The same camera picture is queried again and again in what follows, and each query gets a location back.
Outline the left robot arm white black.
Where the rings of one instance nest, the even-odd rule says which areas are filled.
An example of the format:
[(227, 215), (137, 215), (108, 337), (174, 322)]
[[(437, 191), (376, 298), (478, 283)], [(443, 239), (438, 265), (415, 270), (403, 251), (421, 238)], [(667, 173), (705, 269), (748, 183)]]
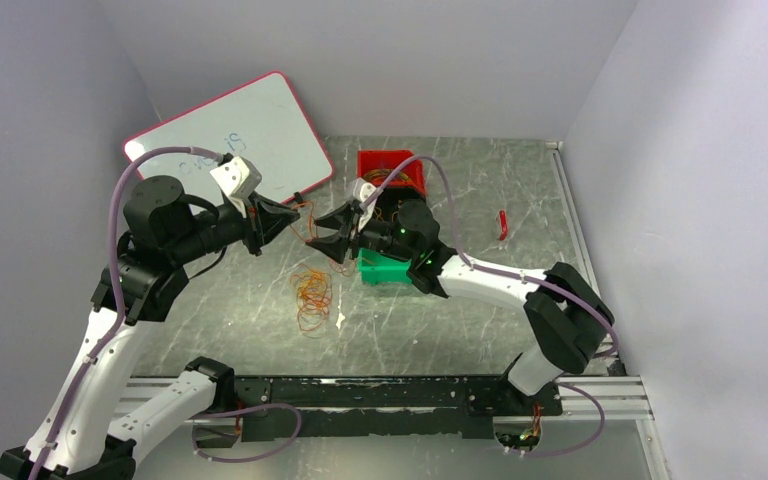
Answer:
[(79, 354), (45, 421), (2, 453), (7, 478), (129, 479), (185, 421), (238, 405), (233, 369), (199, 357), (160, 394), (115, 414), (146, 339), (189, 283), (186, 265), (237, 242), (259, 254), (297, 211), (258, 194), (241, 207), (214, 206), (160, 175), (135, 186), (124, 216), (127, 231), (113, 245), (118, 275), (102, 273)]

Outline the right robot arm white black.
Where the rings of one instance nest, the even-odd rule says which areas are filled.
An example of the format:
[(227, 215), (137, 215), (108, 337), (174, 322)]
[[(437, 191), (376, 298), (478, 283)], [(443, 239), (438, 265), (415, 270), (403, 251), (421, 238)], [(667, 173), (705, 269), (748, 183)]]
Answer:
[(440, 224), (421, 200), (403, 203), (390, 221), (368, 217), (360, 201), (352, 200), (313, 223), (331, 233), (309, 240), (309, 246), (335, 262), (361, 249), (374, 251), (407, 263), (411, 284), (424, 294), (476, 300), (521, 315), (536, 344), (509, 365), (499, 389), (510, 413), (525, 413), (559, 376), (582, 373), (614, 334), (608, 307), (574, 267), (557, 262), (529, 270), (481, 262), (440, 240)]

